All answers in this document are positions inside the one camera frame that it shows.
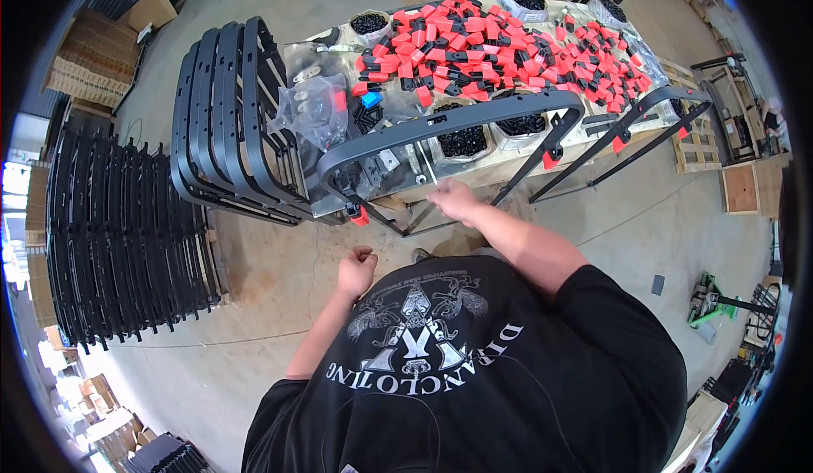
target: sneaker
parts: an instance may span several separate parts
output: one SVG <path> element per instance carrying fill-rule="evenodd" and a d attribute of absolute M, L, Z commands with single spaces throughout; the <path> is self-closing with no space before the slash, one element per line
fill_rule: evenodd
<path fill-rule="evenodd" d="M 424 259 L 429 259 L 430 257 L 432 257 L 432 255 L 426 249 L 421 249 L 420 247 L 418 249 L 414 249 L 412 251 L 412 255 L 410 256 L 413 265 L 418 262 L 422 262 Z"/>

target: graphic print on t-shirt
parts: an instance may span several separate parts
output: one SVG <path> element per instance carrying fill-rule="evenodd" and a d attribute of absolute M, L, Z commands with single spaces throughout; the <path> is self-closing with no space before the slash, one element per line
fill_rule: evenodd
<path fill-rule="evenodd" d="M 454 320 L 463 309 L 473 318 L 488 313 L 489 303 L 476 291 L 479 287 L 480 279 L 467 271 L 444 271 L 367 295 L 346 331 L 347 338 L 359 344 L 359 364 L 331 363 L 326 377 L 352 389 L 375 386 L 381 392 L 407 395 L 465 384 L 461 369 L 474 375 L 475 360 L 489 365 L 493 358 L 486 355 L 502 354 L 506 349 L 502 341 L 513 340 L 523 328 L 507 324 L 499 335 L 502 341 L 484 345 L 488 353 L 474 348 L 467 330 L 458 329 Z M 427 295 L 428 288 L 436 291 Z M 369 345 L 377 348 L 372 356 Z"/>

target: wooden workbench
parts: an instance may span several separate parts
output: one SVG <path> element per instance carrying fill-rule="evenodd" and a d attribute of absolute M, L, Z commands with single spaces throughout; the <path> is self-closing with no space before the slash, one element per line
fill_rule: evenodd
<path fill-rule="evenodd" d="M 480 0 L 483 3 L 482 9 L 488 10 L 492 5 L 496 3 L 496 0 Z M 595 16 L 591 13 L 588 7 L 584 4 L 574 4 L 568 1 L 560 1 L 560 0 L 547 0 L 548 4 L 548 11 L 549 11 L 549 19 L 555 20 L 560 16 L 561 11 L 567 7 L 568 12 L 576 21 L 576 26 L 584 25 L 586 22 L 595 19 Z M 553 22 L 544 22 L 544 23 L 526 23 L 525 26 L 527 28 L 535 28 L 540 31 L 547 32 L 554 35 L 554 23 Z M 350 29 L 349 24 L 341 25 L 340 27 L 340 37 L 338 40 L 338 44 L 357 44 L 359 41 L 356 40 L 356 37 Z M 311 39 L 316 37 L 323 37 L 327 36 L 330 33 L 329 30 L 326 30 L 320 34 L 314 35 Z M 568 40 L 575 41 L 573 35 L 568 34 Z M 354 63 L 356 58 L 358 57 L 357 53 L 318 53 L 323 55 L 320 60 L 317 60 L 312 50 L 312 44 L 292 44 L 288 46 L 285 50 L 285 65 L 288 72 L 289 80 L 292 79 L 298 72 L 301 72 L 303 69 L 308 68 L 309 66 L 313 65 L 320 65 L 321 67 L 321 75 L 328 76 L 334 75 L 338 73 L 342 73 L 345 78 L 347 79 L 347 88 L 348 90 L 352 88 L 352 86 L 357 82 L 359 72 L 356 71 L 354 68 Z M 626 53 L 618 50 L 615 51 L 616 58 L 626 58 Z M 420 116 L 422 114 L 428 113 L 421 110 L 420 107 L 416 107 L 417 103 L 417 96 L 413 92 L 402 92 L 400 86 L 398 85 L 398 80 L 392 80 L 388 82 L 382 92 L 382 96 L 384 96 L 384 100 L 382 101 L 382 106 L 384 107 L 384 114 L 387 115 L 404 115 L 409 117 Z M 433 92 L 433 96 L 435 102 L 441 100 L 445 97 L 448 97 L 446 94 L 441 92 Z M 580 94 L 580 98 L 582 103 L 584 104 L 584 116 L 592 116 L 598 115 L 602 113 L 606 113 L 605 107 L 600 107 L 593 102 L 588 101 L 584 94 Z M 626 112 L 630 110 L 631 106 L 628 106 L 625 111 L 623 111 L 619 118 L 623 116 Z M 666 117 L 667 110 L 664 109 L 664 103 L 656 106 L 653 109 L 652 113 L 657 113 L 658 118 L 646 122 L 640 122 L 633 124 L 630 127 L 630 133 L 633 134 L 632 141 L 639 141 L 645 139 L 649 136 L 652 136 L 656 133 L 661 133 L 666 127 L 671 125 L 671 122 L 664 121 Z M 550 111 L 547 112 L 548 120 L 556 114 L 557 111 Z M 591 127 L 601 125 L 601 123 L 593 123 L 590 124 Z M 540 164 L 537 166 L 533 171 L 531 171 L 528 176 L 536 175 L 536 174 L 543 174 L 543 173 L 550 173 L 554 171 L 562 171 L 565 169 L 570 163 L 575 161 L 582 153 L 584 153 L 590 146 L 595 143 L 598 138 L 603 133 L 597 133 L 593 135 L 588 135 L 586 133 L 586 128 L 583 127 L 581 124 L 577 125 L 567 136 L 562 140 L 562 146 L 564 148 L 564 155 L 560 162 L 554 166 L 550 170 L 545 170 L 542 165 Z M 458 164 L 452 166 L 438 166 L 435 168 L 435 172 L 438 174 L 438 178 L 442 176 L 453 176 L 457 180 L 461 180 L 472 186 L 473 188 L 482 187 L 494 183 L 503 183 L 507 182 L 511 179 L 512 176 L 520 169 L 522 164 L 528 159 L 528 157 L 534 152 L 536 147 L 539 143 L 542 142 L 544 137 L 540 136 L 538 142 L 534 143 L 534 145 L 527 146 L 523 149 L 512 149 L 512 150 L 503 150 L 499 147 L 495 149 L 487 156 L 475 161 L 474 163 L 466 163 L 466 164 Z M 402 157 L 401 154 L 397 151 L 396 157 L 398 157 L 399 162 L 401 164 L 406 164 L 407 159 Z M 601 157 L 607 153 L 612 153 L 612 148 L 607 147 L 602 153 L 599 153 L 597 157 Z M 324 196 L 323 193 L 318 188 L 312 188 L 313 185 L 318 185 L 315 182 L 315 179 L 307 179 L 309 192 L 311 192 L 311 201 L 314 202 L 313 210 L 314 214 L 319 216 L 323 214 L 328 214 L 336 210 L 340 210 L 341 203 L 340 200 L 335 198 L 334 196 Z M 385 188 L 385 189 L 364 189 L 362 186 L 359 186 L 359 193 L 362 197 L 366 197 L 367 199 L 371 199 L 373 202 L 377 198 L 381 198 L 384 196 L 391 196 L 392 199 L 396 202 L 418 202 L 423 200 L 427 193 L 431 191 L 433 187 L 432 181 L 426 183 L 424 185 L 417 185 L 415 182 L 405 182 L 402 185 L 399 185 L 394 188 Z"/>

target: wooden pallet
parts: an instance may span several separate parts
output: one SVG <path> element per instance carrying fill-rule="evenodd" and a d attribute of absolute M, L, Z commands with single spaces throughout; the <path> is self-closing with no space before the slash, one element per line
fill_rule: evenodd
<path fill-rule="evenodd" d="M 700 89 L 690 70 L 662 58 L 659 58 L 658 61 L 671 84 L 686 89 Z M 681 101 L 688 111 L 692 103 L 685 99 Z M 689 133 L 689 138 L 681 140 L 677 134 L 672 136 L 672 145 L 675 147 L 677 157 L 676 169 L 679 174 L 723 169 L 723 165 L 719 161 L 719 148 L 715 142 L 714 130 L 711 128 L 711 118 L 708 113 L 703 113 L 692 122 L 692 132 Z"/>

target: human arm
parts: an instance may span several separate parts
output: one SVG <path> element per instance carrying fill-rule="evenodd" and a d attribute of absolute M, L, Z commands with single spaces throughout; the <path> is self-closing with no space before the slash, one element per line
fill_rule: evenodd
<path fill-rule="evenodd" d="M 480 231 L 516 270 L 550 295 L 579 267 L 589 264 L 563 236 L 480 202 L 465 183 L 442 180 L 427 199 L 445 216 Z"/>
<path fill-rule="evenodd" d="M 339 262 L 336 288 L 319 317 L 293 353 L 287 379 L 310 379 L 322 357 L 350 316 L 353 304 L 370 289 L 378 256 L 367 245 L 357 245 Z"/>

